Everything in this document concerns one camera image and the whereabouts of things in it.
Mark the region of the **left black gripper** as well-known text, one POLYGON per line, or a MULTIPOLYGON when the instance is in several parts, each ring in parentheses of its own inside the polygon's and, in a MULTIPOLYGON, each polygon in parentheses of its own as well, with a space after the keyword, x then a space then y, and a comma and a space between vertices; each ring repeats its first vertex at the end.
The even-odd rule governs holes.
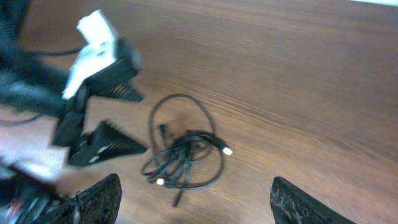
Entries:
MULTIPOLYGON (((139 103, 143 95, 129 82, 93 90, 94 96, 139 103)), ((143 154, 147 148, 133 137, 104 120, 97 128, 82 134, 89 88, 82 85, 75 96, 67 100, 66 108, 53 133, 51 145, 71 147, 67 159, 70 166, 85 167, 122 156, 143 154)))

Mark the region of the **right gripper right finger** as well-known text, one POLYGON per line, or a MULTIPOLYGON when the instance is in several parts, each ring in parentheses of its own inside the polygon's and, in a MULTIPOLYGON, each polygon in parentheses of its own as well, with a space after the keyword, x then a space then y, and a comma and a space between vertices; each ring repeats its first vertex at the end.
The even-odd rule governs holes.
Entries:
POLYGON ((275 224, 354 224, 283 177, 275 177, 270 205, 275 224))

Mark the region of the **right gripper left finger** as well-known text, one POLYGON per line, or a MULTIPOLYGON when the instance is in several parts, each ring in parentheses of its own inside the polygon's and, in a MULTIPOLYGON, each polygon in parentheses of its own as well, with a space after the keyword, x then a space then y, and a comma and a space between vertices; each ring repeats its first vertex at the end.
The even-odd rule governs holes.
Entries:
POLYGON ((39 216, 34 223, 114 224, 121 197, 119 176, 110 174, 73 198, 67 198, 51 212, 39 216))

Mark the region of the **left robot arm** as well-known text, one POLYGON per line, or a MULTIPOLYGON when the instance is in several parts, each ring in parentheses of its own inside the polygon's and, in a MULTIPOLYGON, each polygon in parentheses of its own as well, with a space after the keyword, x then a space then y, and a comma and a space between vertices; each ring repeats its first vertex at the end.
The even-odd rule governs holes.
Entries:
MULTIPOLYGON (((100 122, 92 133, 83 132, 92 96, 142 100, 130 83, 141 71, 137 49, 118 37, 101 11, 95 11, 78 23, 86 44, 75 49, 72 68, 58 70, 42 61, 44 51, 26 51, 19 45, 29 6, 29 1, 1 2, 1 103, 31 111, 35 119, 57 118, 52 144, 69 149, 70 166, 144 153, 145 146, 109 121, 100 122)), ((121 197, 116 174, 68 197, 16 164, 1 164, 2 223, 114 223, 121 197)))

